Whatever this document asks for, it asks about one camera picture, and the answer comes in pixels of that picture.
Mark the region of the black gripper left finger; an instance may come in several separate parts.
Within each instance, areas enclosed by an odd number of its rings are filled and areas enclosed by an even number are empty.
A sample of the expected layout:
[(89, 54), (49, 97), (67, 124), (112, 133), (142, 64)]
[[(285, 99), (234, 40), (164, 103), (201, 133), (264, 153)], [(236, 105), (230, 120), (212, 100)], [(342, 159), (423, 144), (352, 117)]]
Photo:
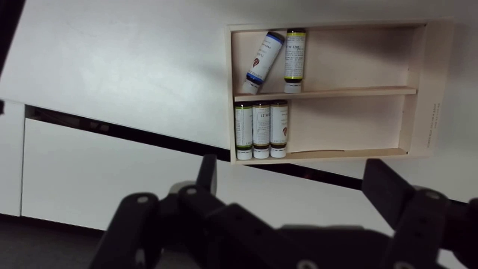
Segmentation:
[(197, 178), (175, 184), (164, 199), (124, 197), (88, 269), (154, 269), (172, 247), (184, 247), (200, 269), (234, 269), (225, 235), (212, 224), (224, 208), (215, 182), (216, 157), (204, 156)]

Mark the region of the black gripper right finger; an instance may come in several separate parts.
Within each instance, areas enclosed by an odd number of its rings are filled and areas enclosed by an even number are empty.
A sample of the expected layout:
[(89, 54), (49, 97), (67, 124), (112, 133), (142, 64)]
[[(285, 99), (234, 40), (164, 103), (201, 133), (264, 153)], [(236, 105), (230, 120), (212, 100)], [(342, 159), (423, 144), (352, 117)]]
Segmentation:
[(448, 250), (467, 269), (478, 269), (476, 197), (452, 202), (414, 187), (379, 159), (366, 162), (361, 191), (394, 230), (382, 268), (443, 269), (437, 256)]

